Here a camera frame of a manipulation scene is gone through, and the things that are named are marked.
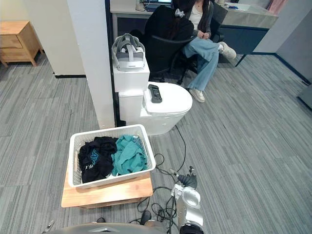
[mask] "long black hair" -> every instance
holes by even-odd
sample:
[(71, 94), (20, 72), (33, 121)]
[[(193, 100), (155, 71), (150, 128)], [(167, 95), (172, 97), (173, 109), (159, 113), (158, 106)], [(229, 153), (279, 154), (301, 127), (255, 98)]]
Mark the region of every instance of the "long black hair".
[[(198, 24), (198, 30), (202, 31), (203, 33), (206, 33), (206, 28), (207, 28), (207, 24), (209, 23), (207, 21), (208, 19), (208, 15), (209, 15), (209, 2), (211, 1), (210, 4), (214, 4), (215, 0), (204, 0), (203, 2), (203, 15), (199, 21)], [(180, 3), (180, 5), (185, 5), (184, 9), (185, 9), (185, 13), (189, 12), (192, 10), (192, 7), (194, 6), (194, 4), (196, 3), (196, 0), (182, 0), (183, 3)]]

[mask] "chair armrest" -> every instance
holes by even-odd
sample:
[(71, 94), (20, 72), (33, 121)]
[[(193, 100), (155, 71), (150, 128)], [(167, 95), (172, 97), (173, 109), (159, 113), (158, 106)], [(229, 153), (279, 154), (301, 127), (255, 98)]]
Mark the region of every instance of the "chair armrest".
[(220, 41), (223, 41), (224, 40), (224, 35), (222, 33), (220, 33), (219, 31), (217, 31), (215, 34), (214, 34), (214, 38), (213, 38), (213, 42), (220, 42)]

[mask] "hand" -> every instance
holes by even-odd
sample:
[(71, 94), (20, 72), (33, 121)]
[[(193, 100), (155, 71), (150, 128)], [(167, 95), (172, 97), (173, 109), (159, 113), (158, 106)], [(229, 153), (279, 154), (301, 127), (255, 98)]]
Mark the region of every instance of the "hand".
[(197, 36), (199, 37), (199, 38), (203, 38), (204, 37), (204, 33), (202, 32), (202, 31), (198, 31), (198, 33), (197, 33)]
[(203, 38), (208, 40), (210, 38), (210, 33), (204, 33)]

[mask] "person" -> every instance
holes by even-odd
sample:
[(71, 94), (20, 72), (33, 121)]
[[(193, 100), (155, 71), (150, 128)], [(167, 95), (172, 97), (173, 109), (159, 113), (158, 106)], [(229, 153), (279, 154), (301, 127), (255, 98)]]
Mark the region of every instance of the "person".
[(214, 11), (214, 3), (211, 0), (185, 0), (183, 5), (185, 18), (193, 23), (193, 35), (197, 36), (182, 49), (188, 58), (197, 55), (197, 76), (188, 85), (188, 89), (197, 101), (205, 102), (202, 91), (215, 73), (219, 53), (228, 59), (234, 59), (236, 52), (225, 42), (214, 43), (210, 40), (210, 23)]

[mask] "shoe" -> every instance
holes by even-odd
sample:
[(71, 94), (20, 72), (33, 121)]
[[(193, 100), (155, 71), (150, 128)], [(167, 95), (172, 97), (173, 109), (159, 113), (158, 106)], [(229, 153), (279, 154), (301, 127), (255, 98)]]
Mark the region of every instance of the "shoe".
[(193, 95), (193, 97), (194, 97), (197, 101), (202, 102), (202, 103), (205, 102), (205, 97), (204, 97), (202, 91), (199, 91), (199, 90), (197, 90), (197, 89), (190, 89), (189, 92), (190, 92), (190, 94)]
[(219, 52), (220, 54), (223, 54), (224, 57), (227, 59), (234, 59), (236, 58), (236, 52), (234, 49), (229, 47), (225, 42), (221, 41), (220, 44), (223, 46), (223, 49), (221, 49)]
[(141, 217), (140, 225), (144, 225), (148, 220), (152, 219), (152, 214), (149, 211), (144, 211)]

